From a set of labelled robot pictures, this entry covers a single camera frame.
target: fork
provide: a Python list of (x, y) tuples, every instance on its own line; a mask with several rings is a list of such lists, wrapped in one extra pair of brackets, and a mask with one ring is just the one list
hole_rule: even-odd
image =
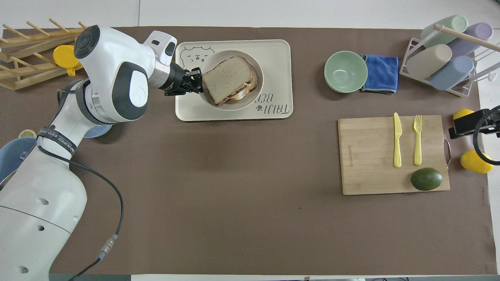
[(422, 115), (417, 115), (415, 116), (415, 121), (413, 122), (413, 130), (416, 132), (415, 156), (413, 157), (413, 163), (416, 166), (422, 165), (422, 118)]

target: knife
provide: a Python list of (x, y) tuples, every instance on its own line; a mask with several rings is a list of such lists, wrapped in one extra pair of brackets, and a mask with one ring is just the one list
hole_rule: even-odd
[(400, 137), (403, 134), (401, 120), (397, 112), (394, 112), (394, 167), (401, 167)]

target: yellow cup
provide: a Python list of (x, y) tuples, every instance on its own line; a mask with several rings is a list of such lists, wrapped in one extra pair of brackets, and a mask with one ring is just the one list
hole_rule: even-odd
[(69, 76), (75, 76), (75, 71), (83, 68), (82, 64), (73, 54), (74, 47), (72, 45), (60, 45), (55, 48), (53, 56), (55, 63), (66, 69)]

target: folded cloth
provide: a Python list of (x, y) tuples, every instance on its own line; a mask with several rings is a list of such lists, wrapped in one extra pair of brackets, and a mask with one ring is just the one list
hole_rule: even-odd
[(398, 58), (364, 54), (362, 56), (368, 67), (368, 78), (361, 87), (361, 92), (373, 92), (392, 95), (398, 90)]

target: sandwich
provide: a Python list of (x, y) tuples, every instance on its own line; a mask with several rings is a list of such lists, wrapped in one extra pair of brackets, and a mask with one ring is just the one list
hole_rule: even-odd
[(203, 74), (202, 80), (216, 106), (241, 100), (259, 84), (255, 68), (239, 55), (219, 63)]

